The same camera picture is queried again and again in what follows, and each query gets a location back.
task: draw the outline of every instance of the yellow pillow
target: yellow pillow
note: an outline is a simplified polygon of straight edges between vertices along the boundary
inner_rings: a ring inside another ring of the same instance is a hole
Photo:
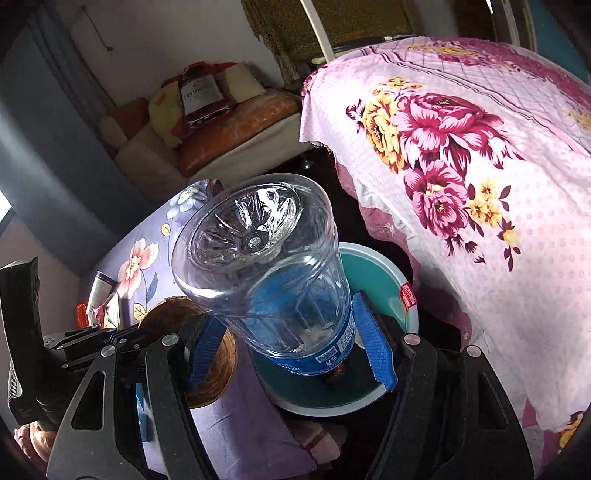
[[[181,139],[172,133],[174,126],[183,119],[183,104],[178,82],[169,83],[158,90],[150,100],[149,110],[152,129],[168,148],[178,147]]]

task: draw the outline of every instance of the metal screw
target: metal screw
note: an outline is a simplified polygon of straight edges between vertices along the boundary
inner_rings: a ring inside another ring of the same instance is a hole
[[[478,348],[476,345],[468,345],[466,347],[466,353],[474,358],[477,358],[482,355],[482,350]]]
[[[415,333],[407,333],[404,336],[404,342],[407,345],[418,345],[419,343],[421,343],[421,338]]]
[[[101,356],[111,356],[115,353],[117,349],[113,345],[107,345],[102,348],[100,351]]]
[[[178,335],[176,333],[169,333],[162,337],[162,344],[164,346],[173,346],[178,342]]]

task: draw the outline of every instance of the pink floral blanket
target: pink floral blanket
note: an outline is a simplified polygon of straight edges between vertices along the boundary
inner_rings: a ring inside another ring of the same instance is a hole
[[[464,343],[540,444],[587,409],[588,86],[522,48],[410,38],[314,72],[300,140],[333,151],[369,232],[408,252],[424,304],[453,296]]]

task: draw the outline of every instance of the orange pillow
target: orange pillow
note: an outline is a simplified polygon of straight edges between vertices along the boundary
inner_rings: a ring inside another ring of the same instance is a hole
[[[135,99],[125,106],[111,108],[108,115],[117,122],[128,140],[150,122],[148,101],[145,98]]]
[[[224,153],[255,137],[271,125],[297,113],[301,101],[284,92],[268,90],[239,103],[226,115],[195,130],[180,147],[178,169],[191,177]]]

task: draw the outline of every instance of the clear plastic bottle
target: clear plastic bottle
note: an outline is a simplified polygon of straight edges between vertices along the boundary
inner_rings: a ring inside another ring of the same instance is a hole
[[[174,246],[177,285],[253,348],[295,373],[318,375],[349,355],[349,284],[326,193],[293,174],[225,190]]]

